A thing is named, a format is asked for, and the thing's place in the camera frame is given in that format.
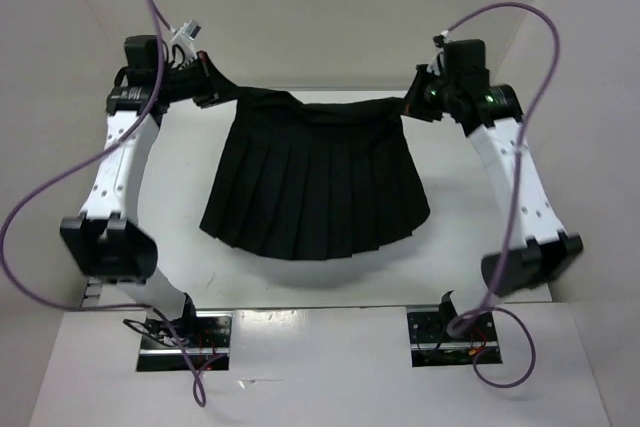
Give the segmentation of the black skirt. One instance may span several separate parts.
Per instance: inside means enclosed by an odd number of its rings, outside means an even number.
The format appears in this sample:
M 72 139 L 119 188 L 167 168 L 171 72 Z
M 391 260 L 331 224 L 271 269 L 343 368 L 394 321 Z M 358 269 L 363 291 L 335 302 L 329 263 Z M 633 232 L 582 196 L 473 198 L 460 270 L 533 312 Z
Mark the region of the black skirt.
M 348 258 L 411 236 L 431 209 L 404 107 L 398 97 L 306 103 L 242 89 L 201 231 L 288 261 Z

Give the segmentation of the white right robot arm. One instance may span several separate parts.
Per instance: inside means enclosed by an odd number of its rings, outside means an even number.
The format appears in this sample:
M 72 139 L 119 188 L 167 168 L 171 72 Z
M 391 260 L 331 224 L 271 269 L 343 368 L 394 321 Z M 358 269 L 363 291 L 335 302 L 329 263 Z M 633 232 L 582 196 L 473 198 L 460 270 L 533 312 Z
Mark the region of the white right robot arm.
M 504 222 L 499 251 L 481 260 L 479 292 L 453 294 L 452 307 L 438 316 L 442 335 L 459 340 L 479 315 L 505 298 L 561 277 L 584 244 L 566 230 L 545 193 L 511 86 L 490 85 L 486 73 L 458 82 L 422 64 L 405 102 L 408 117 L 434 122 L 449 116 L 460 125 L 481 160 Z

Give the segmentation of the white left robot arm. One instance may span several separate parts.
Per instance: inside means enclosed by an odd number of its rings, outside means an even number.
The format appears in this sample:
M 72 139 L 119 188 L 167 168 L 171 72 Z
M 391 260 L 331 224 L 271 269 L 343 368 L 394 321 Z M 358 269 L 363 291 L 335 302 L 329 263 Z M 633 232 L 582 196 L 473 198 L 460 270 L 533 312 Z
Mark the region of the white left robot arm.
M 236 86 L 204 51 L 194 52 L 179 67 L 164 62 L 151 45 L 125 52 L 127 64 L 106 98 L 106 153 L 79 213 L 61 221 L 60 235 L 85 276 L 119 288 L 148 311 L 149 332 L 184 347 L 199 334 L 196 307 L 161 272 L 157 244 L 138 225 L 140 189 L 170 105 L 223 103 L 231 100 Z

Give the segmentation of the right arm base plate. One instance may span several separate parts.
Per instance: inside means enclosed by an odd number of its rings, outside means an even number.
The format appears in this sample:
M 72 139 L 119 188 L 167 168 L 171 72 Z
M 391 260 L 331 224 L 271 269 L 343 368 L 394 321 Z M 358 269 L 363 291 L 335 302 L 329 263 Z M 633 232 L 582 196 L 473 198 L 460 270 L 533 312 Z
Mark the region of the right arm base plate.
M 466 366 L 477 354 L 479 364 L 501 364 L 498 336 L 491 314 L 483 314 L 462 338 L 446 333 L 446 322 L 436 307 L 406 311 L 413 367 Z

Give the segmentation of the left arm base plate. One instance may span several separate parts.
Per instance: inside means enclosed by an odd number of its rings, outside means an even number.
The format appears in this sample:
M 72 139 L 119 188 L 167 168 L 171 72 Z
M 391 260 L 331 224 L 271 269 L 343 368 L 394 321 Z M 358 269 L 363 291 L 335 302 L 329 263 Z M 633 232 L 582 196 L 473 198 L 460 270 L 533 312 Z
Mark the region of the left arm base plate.
M 233 313 L 202 310 L 197 312 L 195 330 L 187 333 L 177 327 L 182 345 L 197 370 L 229 369 Z M 176 340 L 159 320 L 125 319 L 123 324 L 140 336 L 137 372 L 175 372 L 188 370 Z

